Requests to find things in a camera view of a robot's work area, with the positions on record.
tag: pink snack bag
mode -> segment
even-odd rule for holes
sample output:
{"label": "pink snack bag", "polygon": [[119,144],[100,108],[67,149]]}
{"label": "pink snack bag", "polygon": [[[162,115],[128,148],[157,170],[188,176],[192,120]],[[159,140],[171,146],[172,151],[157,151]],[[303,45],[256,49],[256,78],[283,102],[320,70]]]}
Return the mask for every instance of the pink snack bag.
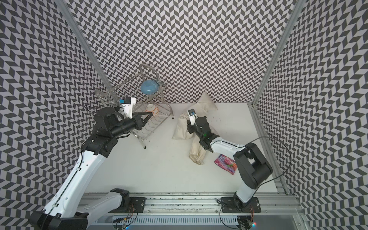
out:
{"label": "pink snack bag", "polygon": [[222,154],[220,154],[219,157],[214,162],[215,164],[217,164],[217,166],[230,172],[232,175],[234,175],[236,169],[238,168],[236,166],[235,161],[231,160],[229,157]]}

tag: white bowl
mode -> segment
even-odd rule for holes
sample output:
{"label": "white bowl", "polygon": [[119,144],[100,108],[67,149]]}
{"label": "white bowl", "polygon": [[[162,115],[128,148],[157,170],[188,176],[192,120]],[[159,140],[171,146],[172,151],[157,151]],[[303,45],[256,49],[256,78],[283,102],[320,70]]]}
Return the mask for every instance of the white bowl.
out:
{"label": "white bowl", "polygon": [[154,104],[148,104],[146,106],[146,112],[149,112],[149,113],[151,112],[153,113],[153,115],[157,115],[159,111],[160,111],[159,108]]}

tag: black and white patterned wallpaper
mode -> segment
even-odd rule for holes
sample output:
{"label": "black and white patterned wallpaper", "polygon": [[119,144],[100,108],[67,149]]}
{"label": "black and white patterned wallpaper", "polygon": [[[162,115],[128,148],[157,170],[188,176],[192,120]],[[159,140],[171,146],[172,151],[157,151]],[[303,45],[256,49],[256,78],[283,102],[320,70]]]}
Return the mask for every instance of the black and white patterned wallpaper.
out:
{"label": "black and white patterned wallpaper", "polygon": [[168,102],[189,103],[203,92],[251,101],[295,0],[66,2],[113,86],[146,63],[169,86]]}
{"label": "black and white patterned wallpaper", "polygon": [[258,104],[313,229],[368,229],[367,9],[307,1]]}
{"label": "black and white patterned wallpaper", "polygon": [[0,229],[30,229],[72,169],[92,125],[81,104],[102,85],[50,0],[1,0],[0,37]]}

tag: dish rack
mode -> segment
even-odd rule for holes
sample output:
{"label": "dish rack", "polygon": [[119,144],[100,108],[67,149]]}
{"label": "dish rack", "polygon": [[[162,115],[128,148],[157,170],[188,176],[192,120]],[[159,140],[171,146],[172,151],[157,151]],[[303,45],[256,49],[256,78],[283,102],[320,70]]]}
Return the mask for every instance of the dish rack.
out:
{"label": "dish rack", "polygon": [[[145,71],[150,70],[156,79],[150,78],[146,76]],[[152,95],[145,95],[142,94],[140,90],[140,84],[139,82],[144,82],[145,80],[153,80],[156,81],[159,85],[159,89],[156,93]],[[133,130],[131,133],[137,137],[143,148],[146,148],[146,145],[144,141],[169,117],[172,117],[174,119],[173,115],[173,109],[171,106],[165,101],[165,97],[163,94],[163,91],[167,88],[167,85],[163,83],[160,79],[159,74],[157,71],[146,64],[140,64],[139,65],[139,73],[128,78],[121,84],[114,87],[112,90],[104,93],[100,90],[96,90],[95,94],[98,98],[98,100],[102,103],[104,106],[116,106],[113,102],[112,97],[112,91],[117,91],[119,88],[121,88],[123,85],[129,84],[130,87],[134,87],[135,85],[139,85],[138,89],[130,95],[131,97],[135,97],[138,99],[142,99],[142,103],[138,103],[133,107],[133,113],[136,112],[145,112],[145,108],[148,104],[154,104],[159,108],[159,112],[157,115],[154,115],[149,119],[147,124],[141,129],[141,130]]]}

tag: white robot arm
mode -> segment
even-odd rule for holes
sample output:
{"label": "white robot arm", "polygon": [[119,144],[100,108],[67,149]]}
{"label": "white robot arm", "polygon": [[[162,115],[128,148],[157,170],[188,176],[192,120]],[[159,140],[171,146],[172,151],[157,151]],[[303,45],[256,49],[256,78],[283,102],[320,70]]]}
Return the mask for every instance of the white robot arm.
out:
{"label": "white robot arm", "polygon": [[[129,208],[129,191],[115,188],[105,197],[78,209],[89,182],[109,156],[119,136],[133,129],[141,130],[152,117],[152,113],[131,113],[129,105],[135,103],[135,99],[124,98],[124,103],[126,118],[119,113],[119,107],[102,108],[93,117],[96,124],[91,136],[82,145],[82,153],[73,170],[43,211],[30,215],[28,221],[32,227],[38,230],[85,230],[109,211]],[[243,181],[234,195],[234,205],[241,210],[251,200],[259,184],[272,173],[271,166],[255,144],[240,146],[225,141],[211,132],[206,117],[197,117],[194,110],[188,112],[188,132],[198,135],[203,148],[235,160]]]}
{"label": "white robot arm", "polygon": [[105,107],[93,117],[96,124],[91,136],[82,145],[73,170],[56,195],[42,212],[33,212],[28,221],[41,230],[85,230],[91,223],[117,208],[129,208],[129,191],[115,188],[105,197],[78,209],[78,204],[97,169],[109,156],[119,136],[131,130],[141,130],[152,113],[132,113],[135,98],[125,97],[124,117],[120,107]]}
{"label": "white robot arm", "polygon": [[250,202],[259,185],[272,174],[272,167],[254,143],[239,145],[226,141],[211,132],[206,117],[197,117],[194,109],[188,111],[187,131],[196,133],[199,143],[205,150],[223,154],[235,161],[243,180],[234,195],[238,210]]}

